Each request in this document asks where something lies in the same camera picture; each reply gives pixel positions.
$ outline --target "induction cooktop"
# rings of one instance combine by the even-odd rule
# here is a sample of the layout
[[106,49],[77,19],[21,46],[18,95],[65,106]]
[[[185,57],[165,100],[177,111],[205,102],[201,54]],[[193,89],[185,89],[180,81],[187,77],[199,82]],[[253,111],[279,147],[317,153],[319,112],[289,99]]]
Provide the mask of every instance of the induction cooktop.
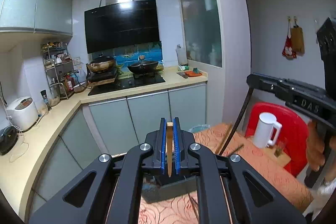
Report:
[[149,75],[134,75],[133,77],[129,78],[116,79],[113,83],[94,86],[89,92],[88,96],[164,82],[165,80],[162,78],[162,76],[157,73]]

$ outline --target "hand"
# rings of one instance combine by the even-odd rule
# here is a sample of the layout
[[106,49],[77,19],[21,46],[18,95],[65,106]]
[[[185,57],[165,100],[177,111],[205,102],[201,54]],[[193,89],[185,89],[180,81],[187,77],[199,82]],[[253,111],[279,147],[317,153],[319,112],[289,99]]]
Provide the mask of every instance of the hand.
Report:
[[[325,164],[325,157],[323,155],[324,142],[318,136],[316,131],[316,121],[310,121],[308,123],[309,136],[307,138],[306,157],[309,166],[312,170],[318,171],[320,166]],[[336,150],[336,137],[330,139],[329,146],[331,149]],[[336,177],[336,161],[333,163],[332,168],[325,176],[326,181],[331,181]]]

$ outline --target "beige countertop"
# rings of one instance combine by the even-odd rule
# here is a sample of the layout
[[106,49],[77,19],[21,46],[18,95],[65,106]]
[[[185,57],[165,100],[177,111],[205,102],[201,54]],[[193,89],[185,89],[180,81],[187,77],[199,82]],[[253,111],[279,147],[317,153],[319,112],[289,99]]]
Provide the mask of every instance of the beige countertop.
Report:
[[98,95],[88,96],[89,90],[74,94],[69,100],[61,101],[57,106],[41,119],[39,124],[24,133],[24,142],[29,144],[24,155],[10,162],[11,154],[20,153],[20,139],[14,148],[4,156],[0,156],[0,189],[14,211],[24,220],[28,197],[38,171],[47,156],[48,151],[57,136],[81,104],[118,97],[136,95],[157,90],[171,89],[184,85],[206,82],[207,74],[189,77],[178,75],[176,67],[166,68],[161,72],[165,83],[140,86],[131,89],[118,90]]

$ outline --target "frosted glass window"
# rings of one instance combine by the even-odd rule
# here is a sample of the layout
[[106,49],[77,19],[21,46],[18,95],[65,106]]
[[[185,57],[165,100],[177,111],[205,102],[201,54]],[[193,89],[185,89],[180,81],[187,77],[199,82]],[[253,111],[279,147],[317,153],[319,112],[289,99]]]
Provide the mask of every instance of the frosted glass window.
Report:
[[221,32],[216,0],[181,0],[187,58],[222,66]]

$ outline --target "white mug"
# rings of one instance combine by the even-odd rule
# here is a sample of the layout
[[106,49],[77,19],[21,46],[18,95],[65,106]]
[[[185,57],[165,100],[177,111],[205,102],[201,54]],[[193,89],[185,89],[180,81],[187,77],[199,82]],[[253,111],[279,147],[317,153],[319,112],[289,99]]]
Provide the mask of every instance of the white mug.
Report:
[[[277,130],[274,139],[271,140],[273,128]],[[259,121],[253,137],[253,144],[259,148],[265,148],[267,145],[275,145],[277,142],[282,124],[277,122],[277,118],[268,112],[262,112],[259,115]]]

